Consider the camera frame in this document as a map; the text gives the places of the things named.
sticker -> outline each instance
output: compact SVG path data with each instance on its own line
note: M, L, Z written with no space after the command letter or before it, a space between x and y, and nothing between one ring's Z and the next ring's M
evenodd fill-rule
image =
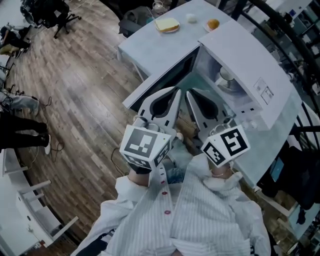
M125 145L124 151L148 158L156 142L157 134L134 129Z
M144 168L151 169L150 164L147 161L143 161L141 159L138 159L138 158L135 158L135 157L129 156L129 155L125 155L125 156L130 163L132 163L136 166L141 166Z
M262 77L258 79L258 81L254 84L253 88L261 95L263 91L267 88L267 84Z
M220 136L231 157L248 148L237 128L221 134Z
M55 10L54 15L58 18L61 15L61 12L58 10Z
M265 88L265 90L261 94L262 99L264 100L264 102L267 105L269 105L269 103L272 100L273 96L274 96L274 94L273 94L273 92L270 90L270 88L268 86Z
M297 13L295 12L294 9L292 9L291 11L289 11L289 14L291 17L295 16Z
M164 146L163 150L155 157L154 159L155 167L157 167L160 164L160 162L165 158L165 156L169 153L169 151L170 151L170 140Z
M203 152L211 159L216 165L220 165L224 160L224 156L212 145L210 142L205 146Z

plate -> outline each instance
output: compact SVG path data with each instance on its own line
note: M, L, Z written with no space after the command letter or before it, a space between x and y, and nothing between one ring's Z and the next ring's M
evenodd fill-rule
M211 31L213 31L213 29L211 29L210 27L208 27L208 24L207 24L207 21L202 25L203 26L203 28L205 29L205 31L207 31L207 32L211 32Z

box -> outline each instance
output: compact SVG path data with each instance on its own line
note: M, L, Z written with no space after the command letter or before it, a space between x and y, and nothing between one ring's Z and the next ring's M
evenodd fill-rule
M225 129L206 139L201 150L216 167L221 167L250 149L241 125Z
M169 134L127 125L119 151L129 163L153 170L171 150L173 139Z

white ball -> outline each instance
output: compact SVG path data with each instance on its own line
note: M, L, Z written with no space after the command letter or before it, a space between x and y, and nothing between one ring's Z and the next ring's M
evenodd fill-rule
M185 15L186 17L186 20L189 22L189 23L196 23L197 22L197 17L196 15L192 14L192 13L188 13Z

wrist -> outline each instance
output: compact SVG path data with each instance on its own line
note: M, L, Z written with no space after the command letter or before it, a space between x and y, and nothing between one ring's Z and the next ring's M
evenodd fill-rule
M149 176L150 173L137 174L133 169L131 169L128 175L128 179L139 186L148 187Z

